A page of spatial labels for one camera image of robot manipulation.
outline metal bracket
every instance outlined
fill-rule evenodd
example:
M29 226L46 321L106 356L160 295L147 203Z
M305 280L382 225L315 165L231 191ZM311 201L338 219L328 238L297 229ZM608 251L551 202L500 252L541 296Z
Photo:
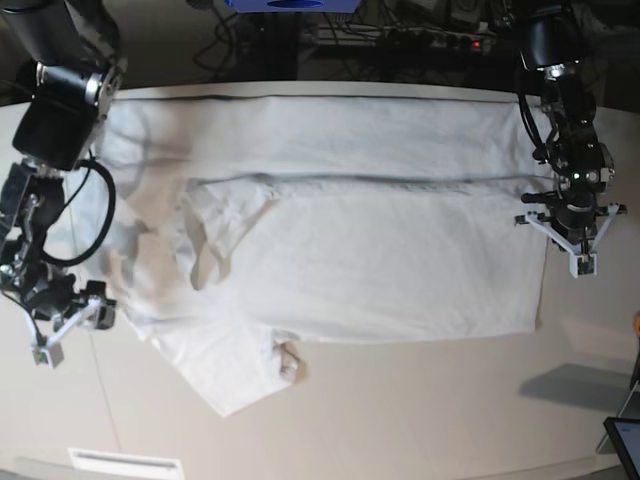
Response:
M37 341L34 342L31 345L31 351L33 353L33 358L36 361L36 365L45 364L49 365L51 368L56 368L60 365L62 360L64 360L62 345L60 345L62 337L69 333L69 331L78 324L82 324L87 321L91 323L91 317L99 315L101 307L102 301L100 299L90 298L87 306L72 315L56 333L46 339L46 343L44 345L38 345ZM31 330L31 334L36 338L36 330L33 326L33 321L29 317L26 317L26 320L29 325L29 329Z
M538 214L535 212L528 212L524 218L525 222L531 224L536 230L541 231L547 235L551 240L560 246L565 252L569 254L569 271L574 278L578 278L582 275L597 275L598 274L598 254L596 248L602 240L602 237L611 226L611 222L618 214L620 205L612 204L607 207L607 218L602 224L602 227L598 230L598 234L593 242L589 245L589 251L583 252L581 245L572 245L556 232L551 225L542 222L538 219Z

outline white vent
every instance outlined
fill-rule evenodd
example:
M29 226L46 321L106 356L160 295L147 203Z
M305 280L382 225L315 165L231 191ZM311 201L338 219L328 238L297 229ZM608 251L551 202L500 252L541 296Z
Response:
M152 480L185 480L180 460L139 457L70 448L69 456L76 470L123 475Z

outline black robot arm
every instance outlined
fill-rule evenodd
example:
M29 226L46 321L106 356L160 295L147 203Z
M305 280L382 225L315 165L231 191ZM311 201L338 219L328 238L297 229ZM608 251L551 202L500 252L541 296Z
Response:
M544 194L526 194L524 203L545 205L548 214L518 217L546 233L570 255L574 276L597 273L596 247L624 205L602 207L604 193L615 175L613 160L593 126L596 103L582 84L579 65L586 56L571 5L566 1L518 2L510 18L523 68L544 75L541 105L551 132L543 140L522 91L518 100L534 158L553 169L556 186ZM599 229L597 218L606 217Z
M13 139L23 159L0 193L0 290L25 310L36 362L55 367L63 358L59 340L71 326L106 329L114 321L106 285L89 281L76 291L66 269L97 250L113 219L113 179L89 149L126 61L117 26L100 0L0 0L0 14L37 65L36 89ZM65 202L64 174L79 168L106 182L107 214L87 252L57 259L45 251L47 230L73 200ZM14 229L19 234L9 239ZM40 333L40 321L52 324L51 336Z

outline white table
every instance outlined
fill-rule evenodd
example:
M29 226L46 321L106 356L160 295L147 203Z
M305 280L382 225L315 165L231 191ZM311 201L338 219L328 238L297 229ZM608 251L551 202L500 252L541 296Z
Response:
M495 92L332 82L145 89L120 98L270 94L514 101ZM0 178L19 161L10 144L23 110L0 110ZM298 385L223 420L124 322L106 333L75 332L59 370L36 368L22 315L3 301L0 468L24 470L17 457L69 464L68 447L180 458L189 480L552 479L616 463L596 458L595 447L602 421L625 395L637 348L640 120L602 110L598 118L619 122L626 138L637 132L636 145L602 139L618 161L612 200L631 214L605 237L598 277L574 280L566 256L550 247L535 334L299 345L312 369Z

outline screen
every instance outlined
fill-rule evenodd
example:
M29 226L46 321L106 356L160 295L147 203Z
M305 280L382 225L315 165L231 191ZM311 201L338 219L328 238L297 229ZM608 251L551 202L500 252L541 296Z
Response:
M616 429L636 472L640 472L640 423L616 422Z

